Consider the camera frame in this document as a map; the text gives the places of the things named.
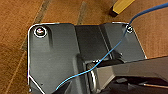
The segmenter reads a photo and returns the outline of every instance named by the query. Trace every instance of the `wooden surface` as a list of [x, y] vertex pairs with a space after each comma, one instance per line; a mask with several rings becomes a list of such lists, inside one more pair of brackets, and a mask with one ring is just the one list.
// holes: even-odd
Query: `wooden surface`
[[[97, 25], [113, 21], [129, 22], [138, 12], [168, 0], [135, 0], [116, 18], [112, 18], [108, 12], [115, 2], [116, 0], [0, 0], [0, 94], [28, 93], [27, 54], [21, 48], [33, 23]], [[132, 24], [148, 58], [168, 55], [167, 15], [168, 8], [161, 9], [137, 18]]]

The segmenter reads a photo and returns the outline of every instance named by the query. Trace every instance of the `mounting hole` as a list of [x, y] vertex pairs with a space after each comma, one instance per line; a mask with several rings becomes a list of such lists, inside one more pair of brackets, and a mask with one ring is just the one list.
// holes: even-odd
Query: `mounting hole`
[[126, 28], [128, 28], [128, 29], [127, 29], [127, 32], [128, 32], [128, 33], [132, 33], [132, 31], [133, 31], [133, 27], [132, 27], [132, 26], [126, 25]]
[[34, 30], [34, 35], [38, 38], [43, 38], [47, 34], [47, 29], [44, 28], [43, 26], [38, 26]]

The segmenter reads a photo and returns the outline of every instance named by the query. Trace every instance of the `cable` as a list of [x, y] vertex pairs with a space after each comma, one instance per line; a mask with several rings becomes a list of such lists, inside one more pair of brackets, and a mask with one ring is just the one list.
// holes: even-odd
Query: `cable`
[[61, 83], [57, 86], [56, 90], [58, 90], [58, 88], [59, 88], [61, 85], [63, 85], [66, 81], [68, 81], [68, 80], [70, 80], [70, 79], [72, 79], [72, 78], [75, 78], [75, 77], [77, 77], [77, 76], [83, 75], [83, 74], [85, 74], [85, 73], [88, 73], [88, 72], [92, 71], [94, 68], [96, 68], [96, 67], [122, 42], [123, 38], [125, 37], [125, 34], [126, 34], [126, 32], [127, 32], [128, 27], [131, 25], [131, 23], [133, 22], [133, 20], [134, 20], [135, 18], [137, 18], [137, 17], [139, 17], [139, 16], [141, 16], [141, 15], [143, 15], [143, 14], [149, 13], [149, 12], [151, 12], [151, 11], [158, 10], [158, 9], [162, 9], [162, 8], [165, 8], [165, 7], [168, 7], [168, 3], [165, 3], [165, 4], [162, 4], [162, 5], [158, 5], [158, 6], [152, 7], [152, 8], [150, 8], [150, 9], [144, 10], [144, 11], [138, 13], [137, 15], [135, 15], [135, 16], [131, 19], [131, 21], [129, 22], [128, 26], [126, 27], [126, 30], [125, 30], [125, 32], [124, 32], [124, 34], [123, 34], [121, 40], [120, 40], [120, 41], [116, 44], [116, 46], [114, 46], [93, 68], [91, 68], [91, 69], [89, 69], [89, 70], [87, 70], [87, 71], [84, 71], [84, 72], [82, 72], [82, 73], [73, 75], [73, 76], [71, 76], [71, 77], [65, 79], [63, 82], [61, 82]]

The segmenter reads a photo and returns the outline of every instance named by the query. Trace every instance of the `blue cable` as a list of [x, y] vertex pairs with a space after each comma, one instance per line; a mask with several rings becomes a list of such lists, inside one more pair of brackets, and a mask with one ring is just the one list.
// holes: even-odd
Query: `blue cable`
[[125, 34], [126, 34], [126, 32], [127, 32], [128, 27], [131, 25], [131, 23], [133, 22], [133, 20], [134, 20], [135, 18], [137, 18], [137, 17], [139, 17], [139, 16], [141, 16], [141, 15], [143, 15], [143, 14], [149, 13], [149, 12], [151, 12], [151, 11], [158, 10], [158, 9], [162, 9], [162, 8], [166, 8], [166, 7], [168, 7], [168, 3], [165, 3], [165, 4], [162, 4], [162, 5], [158, 5], [158, 6], [152, 7], [152, 8], [150, 8], [150, 9], [144, 10], [144, 11], [138, 13], [137, 15], [135, 15], [135, 16], [131, 19], [131, 21], [129, 22], [129, 24], [128, 24], [128, 26], [127, 26], [127, 28], [126, 28], [126, 30], [125, 30], [125, 32], [124, 32], [124, 34], [123, 34], [121, 40], [120, 40], [120, 41], [117, 43], [117, 45], [114, 46], [93, 68], [91, 68], [91, 69], [89, 69], [89, 70], [87, 70], [87, 71], [84, 71], [84, 72], [82, 72], [82, 73], [73, 75], [73, 76], [71, 76], [71, 77], [65, 79], [63, 82], [61, 82], [61, 83], [57, 86], [56, 90], [58, 90], [58, 88], [59, 88], [61, 85], [63, 85], [66, 81], [68, 81], [68, 80], [70, 80], [70, 79], [72, 79], [72, 78], [75, 78], [75, 77], [77, 77], [77, 76], [83, 75], [83, 74], [85, 74], [85, 73], [88, 73], [88, 72], [92, 71], [94, 68], [96, 68], [96, 67], [122, 42], [123, 38], [125, 37]]

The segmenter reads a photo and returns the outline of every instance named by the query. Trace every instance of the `gray surface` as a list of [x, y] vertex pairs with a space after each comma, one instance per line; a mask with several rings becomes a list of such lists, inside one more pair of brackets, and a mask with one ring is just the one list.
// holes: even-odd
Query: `gray surface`
[[[104, 24], [109, 42], [113, 48], [123, 36], [125, 26], [121, 23]], [[145, 59], [144, 52], [139, 44], [135, 32], [127, 33], [121, 44], [115, 49], [118, 53], [122, 53], [122, 60], [125, 62], [137, 61]]]
[[[52, 36], [49, 36], [51, 32], [48, 31], [46, 37], [37, 38], [33, 34], [33, 28], [30, 32], [30, 75], [46, 94], [50, 94], [60, 82], [75, 74], [74, 67], [77, 65], [74, 64], [77, 64], [75, 62], [79, 49], [72, 24], [47, 26], [51, 29]], [[72, 80], [71, 94], [81, 94], [75, 79]]]

